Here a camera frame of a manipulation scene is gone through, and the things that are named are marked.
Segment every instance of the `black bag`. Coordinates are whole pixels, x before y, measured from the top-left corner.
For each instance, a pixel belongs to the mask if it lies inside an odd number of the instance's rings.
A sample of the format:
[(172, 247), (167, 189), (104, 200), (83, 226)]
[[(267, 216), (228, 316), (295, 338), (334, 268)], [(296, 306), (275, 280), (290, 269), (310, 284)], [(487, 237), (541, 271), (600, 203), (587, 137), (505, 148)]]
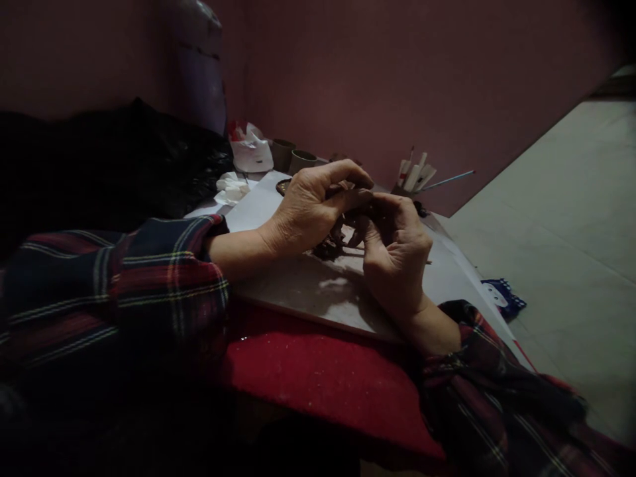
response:
[(59, 123), (3, 112), (0, 138), (0, 258), (32, 233), (182, 218), (233, 169), (226, 138), (139, 98)]

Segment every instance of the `tools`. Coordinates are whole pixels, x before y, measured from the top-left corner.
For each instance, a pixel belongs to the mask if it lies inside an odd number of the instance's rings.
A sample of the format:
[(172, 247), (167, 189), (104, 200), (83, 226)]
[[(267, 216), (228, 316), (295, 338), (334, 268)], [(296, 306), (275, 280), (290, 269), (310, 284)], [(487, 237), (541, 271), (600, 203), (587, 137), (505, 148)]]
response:
[(404, 192), (415, 193), (421, 190), (424, 185), (431, 180), (437, 170), (426, 164), (427, 153), (423, 152), (419, 160), (419, 163), (411, 167), (411, 160), (413, 158), (413, 149), (411, 147), (411, 154), (409, 160), (402, 160), (399, 165), (399, 173), (397, 175), (397, 186), (402, 188)]
[(397, 173), (396, 186), (393, 188), (392, 193), (412, 197), (419, 192), (433, 189), (434, 187), (441, 186), (447, 182), (461, 179), (475, 173), (475, 171), (472, 170), (463, 174), (459, 174), (458, 176), (451, 177), (450, 179), (445, 179), (443, 181), (437, 182), (436, 184), (430, 185), (429, 187), (425, 187), (427, 182), (433, 178), (433, 176), (437, 172), (437, 169), (432, 167), (430, 164), (426, 164), (426, 159), (428, 157), (428, 154), (426, 152), (422, 153), (419, 163), (411, 167), (411, 160), (413, 159), (414, 149), (415, 146), (412, 146), (409, 160), (403, 159), (400, 162), (399, 171)]

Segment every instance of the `white tissue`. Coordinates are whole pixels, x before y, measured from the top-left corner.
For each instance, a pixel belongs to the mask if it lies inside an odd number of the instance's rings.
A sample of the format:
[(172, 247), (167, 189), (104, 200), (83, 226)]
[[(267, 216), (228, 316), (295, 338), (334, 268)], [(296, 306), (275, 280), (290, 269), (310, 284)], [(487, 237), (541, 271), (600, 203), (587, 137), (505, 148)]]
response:
[(217, 180), (219, 193), (214, 197), (218, 203), (236, 205), (250, 191), (250, 186), (239, 180), (236, 172), (226, 172)]

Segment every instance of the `red plaid fabric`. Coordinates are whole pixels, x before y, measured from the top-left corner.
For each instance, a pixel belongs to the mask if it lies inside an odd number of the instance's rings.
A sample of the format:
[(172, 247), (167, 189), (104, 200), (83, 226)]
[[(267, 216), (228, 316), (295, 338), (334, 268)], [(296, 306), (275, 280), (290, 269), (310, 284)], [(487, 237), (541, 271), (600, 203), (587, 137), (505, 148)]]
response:
[[(0, 275), (0, 423), (31, 438), (34, 416), (99, 415), (133, 370), (221, 320), (229, 287), (202, 244), (227, 231), (210, 216), (30, 237)], [(421, 406), (463, 474), (627, 475), (631, 451), (585, 425), (576, 392), (522, 367), (467, 302), (441, 307), (462, 350), (424, 360)], [(5, 445), (28, 442), (16, 432)]]
[(565, 383), (528, 371), (476, 308), (441, 305), (462, 350), (423, 363), (424, 419), (465, 475), (620, 476), (632, 451), (585, 424), (586, 402)]

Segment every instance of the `wall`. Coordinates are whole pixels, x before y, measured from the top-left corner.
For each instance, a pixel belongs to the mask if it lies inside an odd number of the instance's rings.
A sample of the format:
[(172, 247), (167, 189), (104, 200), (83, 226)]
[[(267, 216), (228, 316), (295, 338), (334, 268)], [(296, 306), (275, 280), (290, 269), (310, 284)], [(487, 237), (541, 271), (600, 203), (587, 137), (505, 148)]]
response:
[[(229, 115), (242, 117), (243, 4), (210, 4), (222, 17), (229, 51), (221, 57)], [(61, 119), (141, 96), (160, 111), (197, 122), (161, 1), (2, 0), (1, 8), (0, 109)]]
[(412, 144), (454, 213), (623, 58), (586, 0), (249, 1), (246, 112), (269, 137), (344, 152), (390, 187)]

